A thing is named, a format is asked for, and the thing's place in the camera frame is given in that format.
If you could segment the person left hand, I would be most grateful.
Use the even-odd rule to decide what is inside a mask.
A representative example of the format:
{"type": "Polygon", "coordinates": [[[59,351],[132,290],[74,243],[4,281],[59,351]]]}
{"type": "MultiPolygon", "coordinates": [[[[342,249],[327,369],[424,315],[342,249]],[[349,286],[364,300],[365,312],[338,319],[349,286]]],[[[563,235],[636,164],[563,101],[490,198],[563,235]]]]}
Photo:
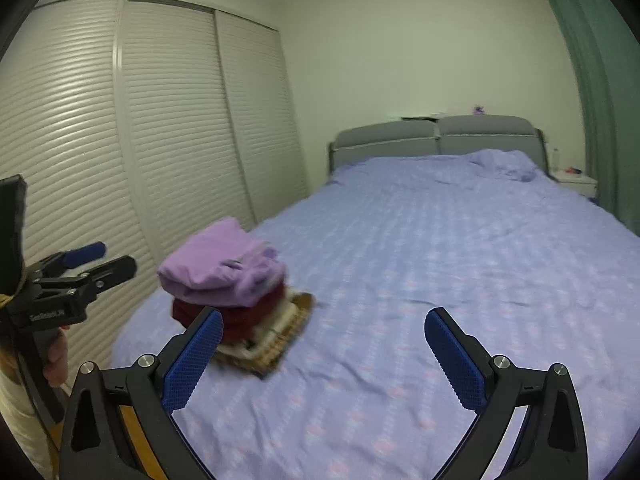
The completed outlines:
{"type": "Polygon", "coordinates": [[[44,358],[43,376],[50,387],[58,388],[66,382],[68,376],[68,342],[66,332],[70,326],[63,325],[58,329],[54,341],[49,344],[44,358]]]}

